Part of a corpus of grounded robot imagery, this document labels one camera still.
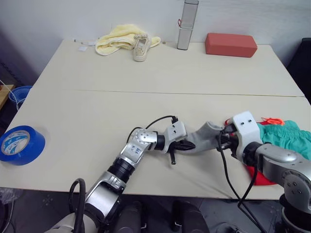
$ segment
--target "white shoe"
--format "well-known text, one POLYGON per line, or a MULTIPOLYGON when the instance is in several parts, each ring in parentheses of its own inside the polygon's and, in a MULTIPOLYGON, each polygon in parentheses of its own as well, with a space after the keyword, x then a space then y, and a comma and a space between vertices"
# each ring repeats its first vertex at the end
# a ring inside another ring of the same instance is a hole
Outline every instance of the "white shoe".
POLYGON ((137 40, 134 47, 133 58, 135 61, 143 62, 147 58, 148 49, 151 46, 151 38, 148 34, 135 35, 134 39, 137 40))

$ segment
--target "red block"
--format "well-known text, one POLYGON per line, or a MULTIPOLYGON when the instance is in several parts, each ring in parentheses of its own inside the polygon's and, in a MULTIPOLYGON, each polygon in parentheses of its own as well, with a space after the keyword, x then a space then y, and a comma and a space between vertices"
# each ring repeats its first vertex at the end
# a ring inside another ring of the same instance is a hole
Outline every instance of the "red block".
POLYGON ((208 33, 205 49, 206 54, 252 57, 257 45, 250 35, 208 33))

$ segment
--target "small white paper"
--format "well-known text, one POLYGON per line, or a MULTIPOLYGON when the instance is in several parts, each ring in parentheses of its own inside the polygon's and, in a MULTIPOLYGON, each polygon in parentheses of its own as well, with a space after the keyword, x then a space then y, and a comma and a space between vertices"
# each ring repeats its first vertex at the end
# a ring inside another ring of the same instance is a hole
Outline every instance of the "small white paper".
POLYGON ((87 47, 86 46, 81 46, 78 51, 82 51, 82 52, 85 52, 87 50, 87 47))

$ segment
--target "cable connector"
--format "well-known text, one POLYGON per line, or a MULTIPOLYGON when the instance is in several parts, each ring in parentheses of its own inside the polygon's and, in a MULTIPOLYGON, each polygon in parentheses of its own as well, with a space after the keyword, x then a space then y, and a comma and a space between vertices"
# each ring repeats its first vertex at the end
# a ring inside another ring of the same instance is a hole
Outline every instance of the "cable connector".
POLYGON ((234 133, 237 131, 237 128, 235 127, 235 125, 233 123, 227 125, 222 132, 223 133, 234 133))
POLYGON ((172 116, 172 124, 176 123, 178 121, 178 118, 176 116, 172 116))

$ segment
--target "orange string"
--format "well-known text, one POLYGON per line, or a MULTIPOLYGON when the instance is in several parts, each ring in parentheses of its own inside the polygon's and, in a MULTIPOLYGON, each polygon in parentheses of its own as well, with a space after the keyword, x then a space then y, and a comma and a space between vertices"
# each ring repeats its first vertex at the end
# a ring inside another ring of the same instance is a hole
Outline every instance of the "orange string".
POLYGON ((280 118, 262 117, 261 119, 266 120, 269 124, 272 124, 272 125, 285 125, 285 122, 280 118))

